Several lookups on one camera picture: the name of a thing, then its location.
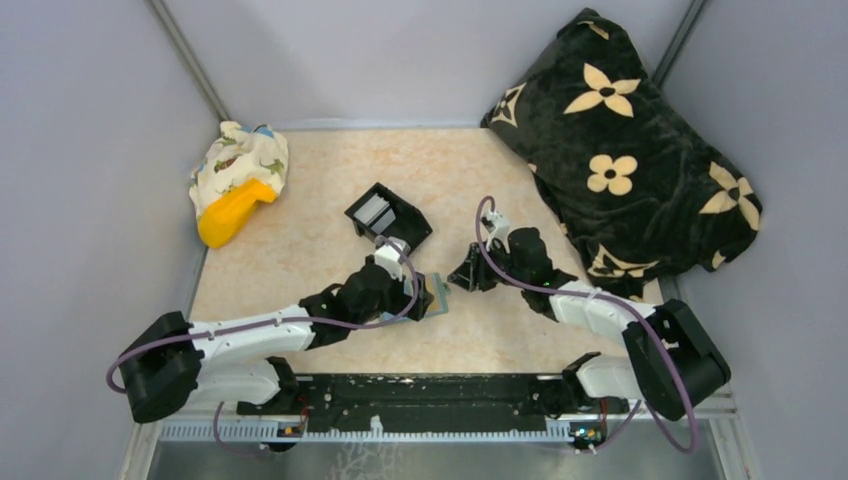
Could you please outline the black plastic box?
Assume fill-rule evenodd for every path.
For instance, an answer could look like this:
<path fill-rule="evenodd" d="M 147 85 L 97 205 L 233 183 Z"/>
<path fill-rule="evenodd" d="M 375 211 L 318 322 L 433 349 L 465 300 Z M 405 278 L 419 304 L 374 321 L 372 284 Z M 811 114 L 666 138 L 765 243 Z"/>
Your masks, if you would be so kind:
<path fill-rule="evenodd" d="M 432 234 L 423 212 L 380 182 L 372 185 L 345 211 L 355 233 L 376 242 L 378 236 L 402 240 L 412 254 Z"/>

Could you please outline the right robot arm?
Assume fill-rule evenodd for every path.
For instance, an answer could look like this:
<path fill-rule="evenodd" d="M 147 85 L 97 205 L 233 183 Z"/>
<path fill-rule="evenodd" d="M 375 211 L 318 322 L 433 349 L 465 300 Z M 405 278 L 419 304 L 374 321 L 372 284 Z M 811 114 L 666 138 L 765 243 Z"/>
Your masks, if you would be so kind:
<path fill-rule="evenodd" d="M 685 302 L 654 305 L 593 287 L 554 267 L 534 227 L 504 240 L 471 243 L 448 281 L 468 292 L 515 286 L 532 311 L 622 345 L 623 356 L 588 353 L 564 370 L 566 388 L 579 400 L 642 400 L 676 421 L 731 378 L 728 363 Z"/>

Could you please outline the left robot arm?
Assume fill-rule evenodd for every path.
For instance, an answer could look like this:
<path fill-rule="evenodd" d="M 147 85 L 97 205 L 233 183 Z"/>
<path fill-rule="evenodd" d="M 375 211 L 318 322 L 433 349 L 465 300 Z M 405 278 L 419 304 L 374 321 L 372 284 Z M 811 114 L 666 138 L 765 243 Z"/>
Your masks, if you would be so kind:
<path fill-rule="evenodd" d="M 126 396 L 139 424 L 221 402 L 238 403 L 242 415 L 283 412 L 298 389 L 285 354 L 418 321 L 433 300 L 423 274 L 390 272 L 368 256 L 344 282 L 280 310 L 211 323 L 166 313 L 108 368 L 107 384 Z"/>

